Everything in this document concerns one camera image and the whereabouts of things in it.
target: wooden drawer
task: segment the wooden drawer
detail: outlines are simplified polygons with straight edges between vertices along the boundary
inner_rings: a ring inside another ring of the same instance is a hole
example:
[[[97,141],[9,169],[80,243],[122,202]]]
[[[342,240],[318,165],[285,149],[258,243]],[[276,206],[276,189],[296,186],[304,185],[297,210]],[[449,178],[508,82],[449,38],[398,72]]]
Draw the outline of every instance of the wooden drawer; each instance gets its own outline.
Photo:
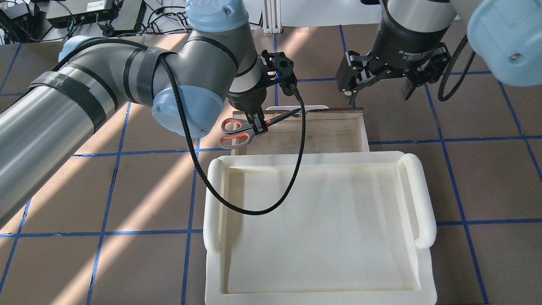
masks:
[[[266,119],[270,119],[285,112],[287,111],[267,110],[263,113]],[[233,117],[247,120],[241,111],[235,111]],[[305,154],[369,151],[363,109],[310,110],[306,119]],[[232,150],[231,154],[234,156],[297,154],[300,141],[301,115],[297,115],[272,125],[269,132],[254,137],[248,146]]]

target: screw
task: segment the screw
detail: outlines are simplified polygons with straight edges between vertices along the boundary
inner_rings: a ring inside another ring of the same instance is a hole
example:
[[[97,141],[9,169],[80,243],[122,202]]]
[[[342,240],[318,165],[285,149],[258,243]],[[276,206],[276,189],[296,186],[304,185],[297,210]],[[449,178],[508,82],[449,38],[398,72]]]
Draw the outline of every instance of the screw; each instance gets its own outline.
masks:
[[[518,60],[521,57],[521,54],[515,53],[514,55],[510,56],[510,60]]]

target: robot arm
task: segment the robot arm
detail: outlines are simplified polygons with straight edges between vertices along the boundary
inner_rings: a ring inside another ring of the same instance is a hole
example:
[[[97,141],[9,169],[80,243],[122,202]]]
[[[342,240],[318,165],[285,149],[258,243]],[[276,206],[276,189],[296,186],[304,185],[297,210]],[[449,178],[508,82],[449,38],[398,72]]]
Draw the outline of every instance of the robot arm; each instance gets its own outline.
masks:
[[[361,89],[379,80],[406,77],[404,99],[426,82],[437,82],[450,63],[450,54],[440,40],[456,14],[467,24],[471,46],[497,79],[513,86],[542,84],[540,0],[361,2],[380,4],[382,20],[368,55],[346,52],[337,71],[338,89],[349,97],[350,104]]]
[[[34,80],[0,115],[0,226],[124,101],[151,107],[156,121],[184,135],[173,88],[158,65],[161,56],[175,74],[194,138],[210,132],[226,97],[247,113],[257,134],[267,131],[265,88],[295,83],[293,63],[283,53],[265,51],[266,63],[260,60],[241,0],[193,0],[186,11],[194,31],[180,54],[75,37],[61,53],[64,58],[75,50],[73,57]]]

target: orange scissor handle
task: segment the orange scissor handle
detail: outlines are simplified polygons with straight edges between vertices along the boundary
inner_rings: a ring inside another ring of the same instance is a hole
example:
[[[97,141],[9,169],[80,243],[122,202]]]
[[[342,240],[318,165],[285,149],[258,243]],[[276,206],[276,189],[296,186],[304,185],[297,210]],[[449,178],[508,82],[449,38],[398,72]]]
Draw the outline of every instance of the orange scissor handle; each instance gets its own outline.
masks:
[[[232,144],[232,145],[226,145],[224,144],[224,141],[228,141],[228,140],[238,140],[238,141],[242,141],[240,143],[236,143],[236,144]],[[223,149],[238,149],[238,148],[243,148],[245,146],[247,146],[250,141],[252,141],[252,135],[248,132],[240,132],[238,134],[234,134],[234,135],[231,135],[231,136],[224,136],[224,137],[221,137],[220,138],[220,141],[218,141],[218,143],[220,144],[220,147],[222,147]]]
[[[226,129],[226,125],[228,123],[233,123],[236,125],[236,127],[232,130],[228,130]],[[252,125],[246,123],[246,122],[242,122],[238,119],[234,119],[234,118],[227,118],[225,119],[223,122],[222,122],[222,132],[227,134],[227,135],[233,135],[233,134],[236,134],[238,132],[241,132],[241,131],[245,131],[245,130],[249,130],[249,129],[252,129]]]

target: blue joint cover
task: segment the blue joint cover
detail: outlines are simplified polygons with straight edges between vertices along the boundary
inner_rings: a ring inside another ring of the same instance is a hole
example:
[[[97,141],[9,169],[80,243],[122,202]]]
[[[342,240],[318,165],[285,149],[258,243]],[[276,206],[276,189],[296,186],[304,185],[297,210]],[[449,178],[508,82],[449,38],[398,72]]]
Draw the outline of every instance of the blue joint cover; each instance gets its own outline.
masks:
[[[208,135],[224,108],[224,100],[213,91],[196,86],[179,86],[179,93],[192,138]],[[172,87],[155,96],[151,113],[165,129],[185,136]]]
[[[224,32],[248,22],[242,0],[188,0],[186,14],[192,28],[203,32]]]
[[[542,0],[485,0],[470,18],[467,35],[498,80],[542,84]]]
[[[73,36],[70,38],[66,43],[64,44],[64,47],[62,48],[62,51],[60,51],[59,54],[59,61],[61,61],[68,53],[73,51],[76,47],[80,46],[84,42],[87,42],[89,40],[93,39],[103,39],[104,37],[96,37],[96,36],[84,36],[84,35],[78,35]]]

